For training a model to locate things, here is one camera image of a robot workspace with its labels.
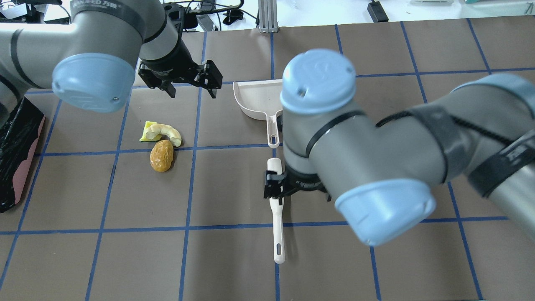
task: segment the dustpan handle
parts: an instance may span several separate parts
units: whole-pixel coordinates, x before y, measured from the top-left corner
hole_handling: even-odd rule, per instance
[[[267,144],[271,148],[277,148],[280,144],[279,129],[277,127],[277,115],[268,116],[266,118],[267,125]]]

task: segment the black device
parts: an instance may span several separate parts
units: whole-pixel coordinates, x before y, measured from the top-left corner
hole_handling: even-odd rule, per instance
[[[381,5],[381,2],[372,0],[372,2],[368,3],[368,12],[374,23],[388,22],[388,16]]]
[[[241,10],[229,10],[223,15],[226,16],[223,20],[223,24],[225,25],[230,25],[238,20],[243,20],[243,11]]]

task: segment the gray robot arm segment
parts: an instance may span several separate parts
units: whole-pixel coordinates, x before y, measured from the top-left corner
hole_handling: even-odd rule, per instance
[[[284,151],[286,169],[317,176],[368,245],[385,243],[431,214],[430,187],[470,176],[508,146],[503,141],[535,129],[535,87],[511,74],[462,86],[381,127],[351,101],[354,76],[351,63],[328,50],[310,50],[288,64],[281,93]],[[533,182],[533,163],[519,166],[494,183],[489,198],[535,238]]]
[[[138,57],[159,62],[180,46],[173,62],[193,63],[158,0],[73,0],[71,11],[70,25],[2,25],[0,114],[30,88],[51,88],[80,108],[115,111],[129,98]]]

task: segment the cable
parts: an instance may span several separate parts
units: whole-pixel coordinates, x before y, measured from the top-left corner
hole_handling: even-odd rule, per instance
[[[216,9],[216,10],[209,10],[209,11],[198,11],[198,12],[195,12],[196,14],[212,14],[212,13],[218,13],[218,12],[225,12],[227,10],[235,10],[235,9],[239,9],[240,7],[243,6],[244,4],[244,0],[240,0],[240,4],[238,5],[222,5],[222,4],[217,4],[217,3],[211,3],[211,2],[208,2],[208,1],[198,1],[198,0],[192,0],[192,1],[178,1],[178,2],[174,2],[174,3],[188,3],[188,6],[186,7],[186,11],[187,9],[191,6],[192,3],[210,3],[212,5],[218,5],[218,6],[222,6],[222,7],[225,7],[224,9]]]
[[[388,122],[390,121],[394,121],[394,120],[397,120],[397,119],[400,119],[400,118],[403,118],[403,117],[408,117],[408,116],[412,116],[412,113],[411,112],[408,112],[408,111],[401,111],[399,113],[395,113],[395,114],[392,114],[386,118],[384,118],[383,120],[379,121],[377,124],[376,124],[376,127],[381,127],[385,124],[387,124]],[[511,140],[509,138],[506,138],[502,135],[499,135],[499,134],[496,134],[494,132],[491,132],[481,126],[478,126],[478,125],[475,125],[469,121],[466,121],[464,119],[460,119],[458,117],[455,117],[455,116],[452,116],[450,115],[450,117],[453,119],[453,121],[455,122],[456,125],[458,126],[462,126],[466,129],[469,129],[469,130],[474,130],[476,132],[478,132],[481,136],[485,136],[487,138],[490,138],[490,139],[493,139],[493,140],[496,140],[504,145],[510,145],[514,142],[514,140]]]
[[[170,3],[188,3],[188,6],[186,7],[186,10],[187,10],[187,8],[189,8],[189,6],[191,5],[191,3],[209,3],[209,4],[212,4],[212,5],[221,6],[221,7],[232,7],[232,6],[230,6],[230,5],[222,5],[222,4],[218,4],[218,3],[211,3],[211,2],[209,2],[209,1],[201,1],[201,0],[199,0],[199,1],[198,1],[198,0],[193,0],[193,1],[178,1],[178,2],[170,2]],[[242,12],[248,14],[249,16],[251,16],[253,19],[256,20],[256,17],[253,16],[251,13],[246,12],[245,10],[242,10],[242,9],[240,9],[240,11],[242,11]]]
[[[66,8],[63,7],[63,5],[58,5],[60,8],[62,8],[68,15],[68,23],[71,24],[72,23],[72,18],[71,18],[71,14],[67,11]]]
[[[219,30],[222,31],[223,26],[221,25],[221,17],[219,17],[219,13],[216,13],[216,15],[217,15],[217,19],[219,20]]]

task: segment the dustpan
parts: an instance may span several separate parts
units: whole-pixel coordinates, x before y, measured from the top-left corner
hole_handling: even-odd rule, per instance
[[[241,110],[253,119],[266,121],[267,144],[277,148],[280,144],[277,116],[282,113],[282,79],[234,82],[233,88]]]

